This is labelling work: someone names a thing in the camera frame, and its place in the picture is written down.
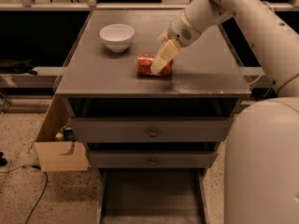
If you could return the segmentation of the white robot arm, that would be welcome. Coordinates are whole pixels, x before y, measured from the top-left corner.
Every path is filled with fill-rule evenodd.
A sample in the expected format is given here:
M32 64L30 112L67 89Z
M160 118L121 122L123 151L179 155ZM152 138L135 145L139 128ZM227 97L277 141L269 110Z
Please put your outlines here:
M299 224L299 34L260 0L193 0L160 35L159 73L210 26L234 18L277 98L236 118L226 139L224 224Z

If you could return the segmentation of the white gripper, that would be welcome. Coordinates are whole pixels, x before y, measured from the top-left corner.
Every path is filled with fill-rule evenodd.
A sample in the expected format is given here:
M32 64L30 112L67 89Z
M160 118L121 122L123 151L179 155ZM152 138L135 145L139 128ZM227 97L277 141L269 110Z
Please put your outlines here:
M185 14L180 12L170 23L167 31L164 30L157 38L162 43L152 61L150 71L159 74L166 65L180 52L180 46L188 47L201 36L188 22Z

